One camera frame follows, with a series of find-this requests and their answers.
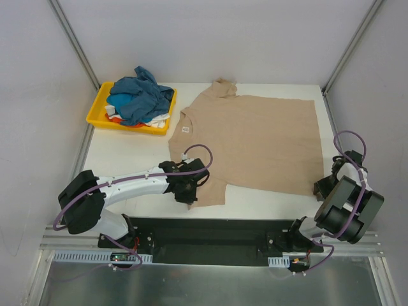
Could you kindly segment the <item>beige t-shirt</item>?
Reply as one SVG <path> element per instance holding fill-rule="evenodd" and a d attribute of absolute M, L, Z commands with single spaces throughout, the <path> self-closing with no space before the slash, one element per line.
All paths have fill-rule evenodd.
<path fill-rule="evenodd" d="M 238 95 L 223 79 L 181 110 L 169 149 L 209 167 L 196 207 L 225 204 L 229 185 L 309 196 L 324 175 L 312 100 Z"/>

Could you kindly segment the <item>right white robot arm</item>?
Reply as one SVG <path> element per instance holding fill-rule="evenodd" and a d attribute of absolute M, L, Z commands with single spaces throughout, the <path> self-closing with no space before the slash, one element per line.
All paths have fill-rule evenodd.
<path fill-rule="evenodd" d="M 314 183 L 313 194 L 322 205 L 314 217 L 291 225 L 287 244 L 293 251 L 310 249 L 313 239 L 337 233 L 338 240 L 357 243 L 384 203 L 384 197 L 367 184 L 363 155 L 354 150 L 333 158 L 331 175 Z"/>

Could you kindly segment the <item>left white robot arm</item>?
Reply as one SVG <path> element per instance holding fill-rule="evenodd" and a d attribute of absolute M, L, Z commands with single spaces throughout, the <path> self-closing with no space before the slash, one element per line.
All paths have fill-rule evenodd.
<path fill-rule="evenodd" d="M 209 178 L 208 166 L 201 159 L 179 163 L 164 161 L 131 175 L 97 177 L 91 170 L 79 173 L 58 196 L 61 212 L 53 229 L 77 235 L 97 231 L 119 247 L 130 247 L 136 232 L 128 216 L 108 210 L 110 205 L 131 198 L 172 193 L 175 200 L 188 205 L 197 201 L 197 189 Z"/>

